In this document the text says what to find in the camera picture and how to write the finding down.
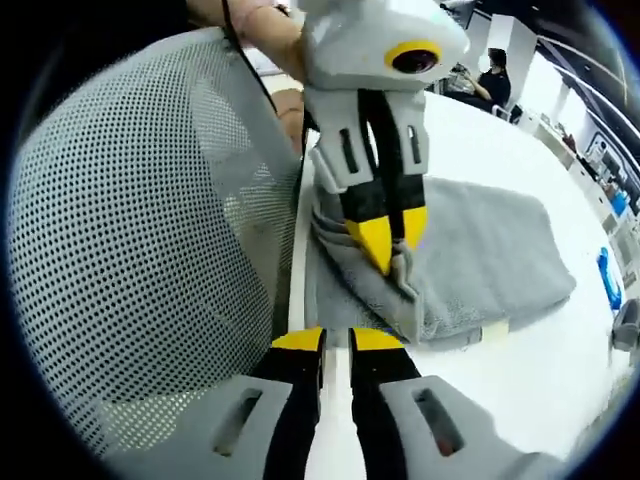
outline white table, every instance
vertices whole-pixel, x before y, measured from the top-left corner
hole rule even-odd
[[[628,371],[628,354],[608,348],[613,317],[596,268],[607,235],[578,186],[540,141],[480,110],[426,95],[429,174],[537,197],[549,212],[577,288],[561,311],[495,341],[444,353],[407,350],[422,375],[442,377],[489,411],[505,441],[525,452],[566,459],[606,406],[616,379]],[[312,170],[305,166],[303,198],[308,198]],[[308,221],[308,209],[306,202],[300,205],[302,222]],[[296,239],[298,253],[306,241],[304,230]],[[617,265],[613,273],[621,283]],[[303,290],[293,293],[298,307],[303,295]],[[322,417],[307,478],[365,478],[351,422],[348,372],[346,350],[327,353]]]

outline folded towel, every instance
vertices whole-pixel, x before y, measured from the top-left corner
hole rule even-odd
[[[528,325],[569,298],[576,283],[537,199],[425,177],[425,200],[421,245],[415,252],[394,245],[385,278],[348,235],[338,197],[316,187],[308,323],[386,324],[410,342],[453,347],[479,341],[495,321],[509,321],[511,330]]]

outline gray mesh fabric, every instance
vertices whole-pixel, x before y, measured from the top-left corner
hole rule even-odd
[[[287,311],[298,169],[216,29],[110,67],[27,140],[13,294],[35,364],[95,452],[161,441],[266,351]]]

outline blue object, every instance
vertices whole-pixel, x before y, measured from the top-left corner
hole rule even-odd
[[[613,211],[616,212],[617,216],[622,215],[624,209],[627,208],[627,199],[624,198],[624,194],[622,192],[616,193],[616,196],[611,200],[611,206],[613,207]]]
[[[611,276],[609,270],[609,252],[606,248],[602,247],[600,255],[598,255],[598,269],[600,270],[600,276],[604,283],[604,289],[607,292],[609,298],[609,306],[611,310],[620,310],[622,306],[622,291],[620,285]]]

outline yellow camera ring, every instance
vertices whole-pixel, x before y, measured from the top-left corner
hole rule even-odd
[[[401,73],[417,75],[435,67],[442,58],[442,49],[429,40],[402,42],[389,50],[384,63]]]

